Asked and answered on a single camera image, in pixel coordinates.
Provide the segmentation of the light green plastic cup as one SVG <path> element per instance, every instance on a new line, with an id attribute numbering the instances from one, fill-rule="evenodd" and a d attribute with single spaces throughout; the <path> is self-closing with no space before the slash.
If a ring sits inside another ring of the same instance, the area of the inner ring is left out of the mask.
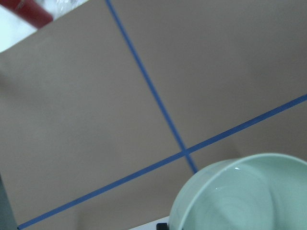
<path id="1" fill-rule="evenodd" d="M 211 164 L 179 191 L 171 230 L 304 230 L 307 163 L 264 153 Z"/>

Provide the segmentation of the blue tape strip vertical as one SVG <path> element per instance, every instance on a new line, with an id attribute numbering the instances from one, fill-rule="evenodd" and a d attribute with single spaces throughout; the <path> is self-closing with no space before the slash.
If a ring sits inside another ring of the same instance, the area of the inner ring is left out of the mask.
<path id="1" fill-rule="evenodd" d="M 169 113 L 168 113 L 168 111 L 167 111 L 167 109 L 166 109 L 166 107 L 165 107 L 165 105 L 164 105 L 164 103 L 163 103 L 154 83 L 152 82 L 152 80 L 151 80 L 151 78 L 150 78 L 150 76 L 149 76 L 149 74 L 148 74 L 148 72 L 147 72 L 138 52 L 137 52 L 137 50 L 135 49 L 132 40 L 130 39 L 127 31 L 125 30 L 125 27 L 124 27 L 122 21 L 120 20 L 118 14 L 116 12 L 115 7 L 113 6 L 113 4 L 110 0 L 106 0 L 106 4 L 107 4 L 107 6 L 110 10 L 112 17 L 115 20 L 115 23 L 117 24 L 117 26 L 118 26 L 118 28 L 119 28 L 119 30 L 120 30 L 123 38 L 124 38 L 124 41 L 126 42 L 128 48 L 129 48 L 137 66 L 138 66 L 138 68 L 139 68 L 139 70 L 140 70 L 140 72 L 141 72 L 141 74 L 144 78 L 144 80 L 146 81 L 146 84 L 147 84 L 152 96 L 154 97 L 154 100 L 157 103 L 157 105 L 158 105 L 158 107 L 159 107 L 159 109 L 160 109 L 160 111 L 161 111 L 161 113 L 162 113 L 162 115 L 163 115 L 172 135 L 173 135 L 173 137 L 175 138 L 176 143 L 178 144 L 180 150 L 183 152 L 184 157 L 185 157 L 190 169 L 192 170 L 193 173 L 196 173 L 198 171 L 197 166 L 196 166 L 195 162 L 193 161 L 193 159 L 190 157 L 190 154 L 187 151 L 186 145 L 185 145 L 181 135 L 179 134 L 171 116 L 169 115 Z"/>

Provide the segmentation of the crumpled clear plastic wrap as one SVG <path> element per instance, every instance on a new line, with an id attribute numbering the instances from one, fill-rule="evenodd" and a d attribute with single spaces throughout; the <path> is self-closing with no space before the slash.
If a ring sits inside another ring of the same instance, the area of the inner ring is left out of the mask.
<path id="1" fill-rule="evenodd" d="M 56 20 L 83 5 L 87 0 L 36 0 L 36 2 Z"/>

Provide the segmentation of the blue tape strip horizontal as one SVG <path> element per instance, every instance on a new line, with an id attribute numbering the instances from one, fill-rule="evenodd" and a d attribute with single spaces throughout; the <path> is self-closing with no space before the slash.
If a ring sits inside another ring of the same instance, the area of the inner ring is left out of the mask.
<path id="1" fill-rule="evenodd" d="M 121 178 L 121 179 L 119 179 L 117 181 L 114 181 L 114 182 L 112 182 L 110 184 L 107 184 L 107 185 L 105 185 L 105 186 L 103 186 L 103 187 L 101 187 L 99 189 L 96 189 L 96 190 L 90 192 L 90 193 L 87 193 L 87 194 L 85 194 L 85 195 L 83 195 L 83 196 L 81 196 L 81 197 L 79 197 L 79 198 L 77 198 L 75 200 L 72 200 L 72 201 L 70 201 L 70 202 L 68 202 L 68 203 L 66 203 L 66 204 L 64 204 L 64 205 L 62 205 L 60 207 L 57 207 L 57 208 L 55 208 L 55 209 L 53 209 L 51 211 L 48 211 L 48 212 L 46 212 L 46 213 L 44 213 L 42 215 L 39 215 L 38 217 L 35 217 L 35 218 L 33 218 L 33 219 L 29 220 L 29 221 L 26 221 L 25 223 L 22 223 L 21 225 L 19 225 L 17 227 L 17 229 L 18 230 L 26 229 L 26 228 L 34 225 L 34 224 L 37 224 L 37 223 L 39 223 L 39 222 L 41 222 L 41 221 L 43 221 L 43 220 L 53 216 L 53 215 L 56 215 L 56 214 L 58 214 L 58 213 L 60 213 L 62 211 L 65 211 L 65 210 L 67 210 L 67 209 L 69 209 L 71 207 L 74 207 L 74 206 L 76 206 L 76 205 L 78 205 L 78 204 L 80 204 L 82 202 L 85 202 L 85 201 L 87 201 L 87 200 L 89 200 L 89 199 L 91 199 L 91 198 L 93 198 L 95 196 L 98 196 L 100 194 L 103 194 L 103 193 L 105 193 L 105 192 L 107 192 L 109 190 L 112 190 L 112 189 L 114 189 L 114 188 L 116 188 L 116 187 L 118 187 L 118 186 L 120 186 L 122 184 L 125 184 L 125 183 L 127 183 L 127 182 L 129 182 L 131 180 L 134 180 L 134 179 L 136 179 L 136 178 L 138 178 L 138 177 L 140 177 L 140 176 L 142 176 L 144 174 L 147 174 L 147 173 L 149 173 L 151 171 L 154 171 L 154 170 L 156 170 L 156 169 L 158 169 L 158 168 L 160 168 L 162 166 L 165 166 L 165 165 L 167 165 L 167 164 L 169 164 L 171 162 L 174 162 L 174 161 L 176 161 L 176 160 L 178 160 L 178 159 L 180 159 L 180 158 L 182 158 L 184 156 L 189 156 L 191 153 L 194 153 L 194 152 L 196 152 L 196 151 L 198 151 L 198 150 L 200 150 L 202 148 L 205 148 L 205 147 L 207 147 L 207 146 L 209 146 L 209 145 L 211 145 L 213 143 L 216 143 L 216 142 L 218 142 L 218 141 L 220 141 L 220 140 L 222 140 L 224 138 L 227 138 L 227 137 L 229 137 L 229 136 L 231 136 L 231 135 L 233 135 L 235 133 L 238 133 L 238 132 L 240 132 L 240 131 L 242 131 L 244 129 L 247 129 L 247 128 L 249 128 L 249 127 L 251 127 L 251 126 L 253 126 L 253 125 L 257 124 L 257 123 L 260 123 L 260 122 L 262 122 L 262 121 L 264 121 L 264 120 L 266 120 L 266 119 L 268 119 L 270 117 L 273 117 L 273 116 L 275 116 L 275 115 L 277 115 L 277 114 L 279 114 L 281 112 L 284 112 L 284 111 L 286 111 L 286 110 L 288 110 L 288 109 L 290 109 L 290 108 L 292 108 L 292 107 L 294 107 L 294 106 L 296 106 L 296 105 L 298 105 L 300 103 L 305 102 L 306 100 L 307 100 L 307 96 L 306 95 L 299 96 L 299 97 L 297 97 L 297 98 L 295 98 L 295 99 L 293 99 L 293 100 L 291 100 L 291 101 L 289 101 L 289 102 L 287 102 L 287 103 L 285 103 L 285 104 L 283 104 L 281 106 L 278 106 L 278 107 L 276 107 L 276 108 L 274 108 L 274 109 L 272 109 L 272 110 L 270 110 L 268 112 L 265 112 L 265 113 L 255 117 L 255 118 L 253 118 L 251 120 L 248 120 L 248 121 L 246 121 L 246 122 L 244 122 L 244 123 L 242 123 L 242 124 L 240 124 L 238 126 L 235 126 L 235 127 L 231 128 L 229 130 L 226 130 L 226 131 L 224 131 L 224 132 L 222 132 L 222 133 L 220 133 L 220 134 L 218 134 L 216 136 L 213 136 L 213 137 L 211 137 L 211 138 L 209 138 L 209 139 L 207 139 L 205 141 L 202 141 L 202 142 L 200 142 L 200 143 L 198 143 L 198 144 L 196 144 L 196 145 L 194 145 L 192 147 L 189 147 L 189 148 L 187 148 L 184 151 L 176 153 L 176 154 L 174 154 L 174 155 L 172 155 L 170 157 L 167 157 L 167 158 L 165 158 L 165 159 L 163 159 L 161 161 L 158 161 L 158 162 L 156 162 L 156 163 L 154 163 L 152 165 L 149 165 L 149 166 L 147 166 L 147 167 L 145 167 L 145 168 L 143 168 L 141 170 L 138 170 L 138 171 L 136 171 L 136 172 L 134 172 L 134 173 L 132 173 L 132 174 L 130 174 L 128 176 L 125 176 L 125 177 L 123 177 L 123 178 Z"/>

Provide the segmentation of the red cylindrical can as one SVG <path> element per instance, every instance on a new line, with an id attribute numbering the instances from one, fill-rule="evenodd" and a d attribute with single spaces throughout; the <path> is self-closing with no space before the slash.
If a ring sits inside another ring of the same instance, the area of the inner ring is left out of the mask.
<path id="1" fill-rule="evenodd" d="M 0 4 L 36 29 L 53 21 L 53 16 L 34 0 L 1 0 Z"/>

